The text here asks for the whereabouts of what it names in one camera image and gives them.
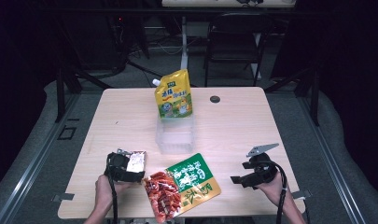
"person's arm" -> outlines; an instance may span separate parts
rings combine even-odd
[[[258,189],[261,189],[267,196],[267,198],[276,206],[279,204],[279,198],[282,191],[282,176],[278,172],[270,183],[263,183],[256,186]],[[299,208],[296,206],[291,195],[290,189],[287,186],[287,193],[285,197],[283,213],[287,217],[287,220],[291,224],[304,224],[305,220],[302,217],[302,214]]]
[[[119,196],[125,189],[127,189],[131,184],[115,184],[115,190]],[[112,188],[110,187],[109,180],[107,176],[100,175],[98,180],[95,182],[95,206],[84,222],[85,224],[99,224],[102,223],[105,219],[106,214],[112,207],[113,196]]]

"transparent plastic container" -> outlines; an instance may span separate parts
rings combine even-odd
[[[194,115],[157,120],[156,143],[162,154],[186,154],[194,149]]]

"snack bag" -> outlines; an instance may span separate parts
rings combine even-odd
[[[200,153],[143,179],[159,223],[220,194],[221,189]]]
[[[184,118],[192,114],[187,69],[164,76],[161,81],[155,79],[153,83],[157,85],[155,96],[160,118]]]

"yellow pouch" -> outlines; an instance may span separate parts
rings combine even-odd
[[[184,118],[192,114],[189,72],[178,70],[161,78],[155,91],[160,118]]]

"gray carpet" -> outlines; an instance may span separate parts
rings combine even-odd
[[[195,46],[195,43],[189,48],[189,76],[191,84],[201,87],[203,85],[203,47]],[[273,42],[270,41],[267,48],[264,64],[260,71],[262,80],[258,83],[263,88],[273,84],[268,77],[273,68],[273,60],[278,51],[278,46],[279,40],[276,38]],[[177,49],[169,50],[169,53],[177,52]],[[150,60],[144,58],[143,55],[138,56],[139,54],[134,54],[131,57],[132,61],[162,74],[170,74],[178,70],[180,66],[180,52],[168,54],[162,49],[151,49]],[[236,74],[242,71],[242,68],[242,66],[229,66],[228,69],[223,68],[223,70],[230,70]],[[149,81],[151,82],[152,78],[154,76],[127,65],[121,74],[102,78],[102,81],[116,88],[144,88],[151,86]],[[76,99],[74,100],[75,103],[72,104],[72,109],[66,115],[56,134],[53,135],[54,140],[49,143],[50,151],[47,159],[28,193],[24,195],[24,201],[20,204],[17,214],[12,216],[11,223],[83,222],[83,220],[59,219],[57,216],[59,203],[51,201],[54,194],[65,191],[102,93],[98,87],[89,81],[84,79],[80,81],[85,90],[79,96],[66,93],[67,98]],[[210,82],[210,85],[250,86],[251,81],[227,82],[224,80],[219,83]],[[351,223],[340,193],[326,168],[318,137],[311,126],[311,121],[306,118],[307,111],[302,108],[300,99],[297,99],[292,93],[293,87],[294,84],[291,84],[280,92],[269,93],[267,98],[299,186],[301,189],[308,189],[314,194],[313,197],[306,200],[311,223]],[[55,83],[47,86],[46,92],[48,93],[48,101],[44,111],[20,155],[0,185],[0,212],[14,188],[16,188],[26,167],[32,161],[33,156],[45,145],[49,133],[55,129],[53,123],[57,111]],[[320,127],[318,129],[324,134],[366,222],[378,223],[378,193],[369,185],[365,176],[352,162],[343,143],[343,131],[338,114],[323,94],[321,94],[319,101],[319,122]],[[76,128],[72,139],[58,140],[63,127]],[[253,220],[257,224],[274,223],[275,216],[253,217]],[[247,219],[224,217],[207,219],[206,221],[206,223],[218,223],[219,221],[246,223]],[[192,220],[193,224],[196,222],[200,223],[200,220]]]

